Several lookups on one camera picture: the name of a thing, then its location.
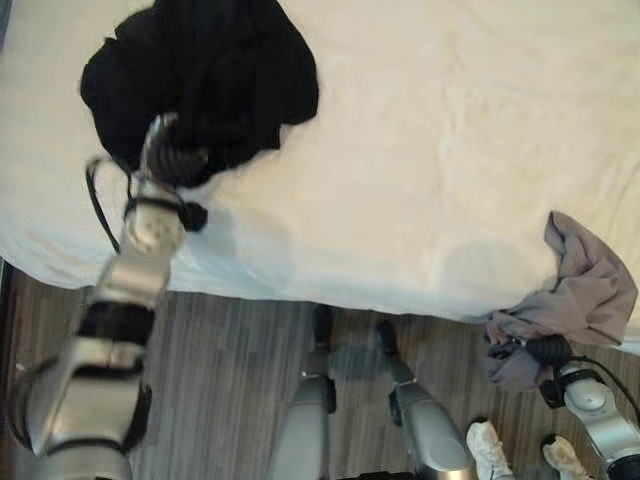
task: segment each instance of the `shoe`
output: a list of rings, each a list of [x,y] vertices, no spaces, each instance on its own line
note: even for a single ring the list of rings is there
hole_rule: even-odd
[[[502,442],[489,420],[479,418],[469,425],[467,446],[476,461],[478,480],[513,479]]]
[[[593,480],[578,460],[571,443],[560,435],[549,435],[542,443],[542,455],[560,473],[560,480]]]

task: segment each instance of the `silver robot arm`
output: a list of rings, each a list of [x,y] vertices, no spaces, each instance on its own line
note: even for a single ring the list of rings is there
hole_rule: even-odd
[[[149,130],[119,252],[76,335],[16,388],[17,436],[38,458],[36,480],[132,478],[126,453],[144,435],[151,403],[142,382],[146,345],[189,217],[175,186],[149,170],[173,118],[159,117]]]
[[[564,403],[585,429],[611,480],[640,479],[640,431],[616,407],[611,389],[580,362],[559,372]]]
[[[554,378],[540,386],[547,404],[566,406],[582,423],[587,437],[611,480],[640,480],[640,430],[616,407],[613,392],[589,364],[602,368],[633,403],[631,394],[615,375],[600,363],[575,357],[571,345],[561,335],[535,340],[514,339],[541,365],[553,367]]]

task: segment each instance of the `black cable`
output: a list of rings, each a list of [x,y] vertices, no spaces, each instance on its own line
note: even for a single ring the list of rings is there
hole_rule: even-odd
[[[9,432],[16,442],[29,450],[31,450],[31,440],[29,439],[25,402],[38,375],[51,368],[56,361],[57,358],[45,360],[36,368],[27,371],[9,392],[6,415],[9,421]]]
[[[620,391],[627,398],[627,400],[629,401],[629,403],[633,407],[634,413],[636,414],[636,423],[640,426],[640,408],[638,407],[638,404],[636,403],[636,401],[633,398],[633,395],[631,394],[629,389],[625,386],[624,383],[622,383],[622,381],[611,370],[609,370],[607,367],[602,365],[600,362],[598,362],[596,360],[593,360],[593,359],[591,359],[589,357],[585,357],[585,356],[571,357],[571,360],[578,361],[578,362],[587,362],[587,363],[591,363],[593,365],[596,365],[597,367],[600,367],[609,376],[609,378],[611,378],[613,383],[616,384],[616,386],[620,389]]]
[[[131,172],[125,172],[127,175],[127,201],[131,201],[133,199],[133,194],[131,193],[131,185],[133,183]]]
[[[113,249],[116,253],[120,253],[120,244],[118,240],[111,232],[111,227],[109,227],[109,222],[107,221],[107,217],[104,215],[104,211],[102,210],[102,206],[100,205],[100,200],[98,200],[98,195],[96,193],[96,184],[95,184],[95,174],[98,170],[98,166],[104,161],[103,158],[95,158],[87,165],[85,169],[85,179],[87,181],[87,189],[89,190],[89,198],[91,198],[91,204],[93,205],[93,210],[96,212],[96,216],[98,217],[98,221],[105,233],[109,237],[109,241],[111,245],[113,245]],[[127,174],[127,178],[129,180],[129,188],[127,189],[127,195],[131,195],[131,176]]]

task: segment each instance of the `bed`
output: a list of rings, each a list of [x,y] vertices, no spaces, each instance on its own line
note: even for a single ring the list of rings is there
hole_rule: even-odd
[[[0,56],[0,256],[91,284],[111,254],[83,183],[103,153],[87,59],[146,2],[13,0]],[[171,288],[469,320],[553,285],[563,211],[640,279],[640,10],[631,0],[283,0],[313,120],[188,192],[206,230]],[[118,231],[125,191],[98,178]],[[640,308],[624,349],[640,354]]]

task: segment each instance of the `crumpled fabric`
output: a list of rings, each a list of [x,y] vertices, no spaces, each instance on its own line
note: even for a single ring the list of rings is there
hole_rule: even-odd
[[[135,171],[153,119],[177,112],[172,146],[206,148],[191,185],[280,147],[282,124],[318,106],[313,55],[274,0],[157,0],[89,60],[80,94],[104,148]]]
[[[620,345],[638,296],[622,260],[573,218],[551,212],[544,238],[559,258],[556,287],[487,317],[485,371],[504,388],[534,388],[551,374],[513,337],[561,334],[585,345]]]

